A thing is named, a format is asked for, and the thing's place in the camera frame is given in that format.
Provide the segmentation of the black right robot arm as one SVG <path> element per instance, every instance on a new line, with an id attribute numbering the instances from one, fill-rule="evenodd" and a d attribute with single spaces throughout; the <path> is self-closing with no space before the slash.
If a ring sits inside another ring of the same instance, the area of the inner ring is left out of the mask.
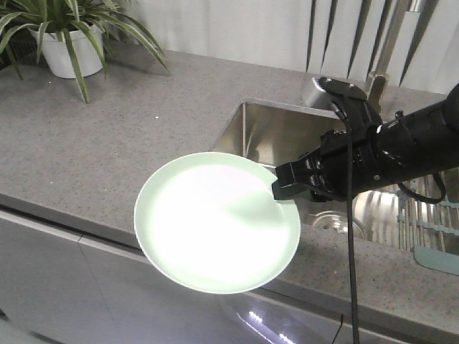
<path id="1" fill-rule="evenodd" d="M 345 201 L 458 167 L 457 87 L 445 100 L 386 123 L 356 85 L 314 77 L 311 87 L 306 103 L 333 111 L 346 128 L 324 133 L 317 149 L 276 167 L 276 200 L 310 191 L 313 201 Z"/>

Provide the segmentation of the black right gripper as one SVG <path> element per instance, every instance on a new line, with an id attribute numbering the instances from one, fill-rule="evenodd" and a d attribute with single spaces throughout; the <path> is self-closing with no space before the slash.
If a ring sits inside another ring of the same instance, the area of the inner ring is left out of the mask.
<path id="1" fill-rule="evenodd" d="M 376 188 L 379 175 L 372 140 L 380 125 L 380 116 L 366 100 L 336 97 L 332 110 L 345 125 L 345 131 L 328 131 L 321 136 L 320 147 L 306 160 L 284 163 L 275 168 L 278 181 L 272 183 L 277 201 L 294 199 L 308 183 L 314 201 L 345 201 L 361 192 Z"/>

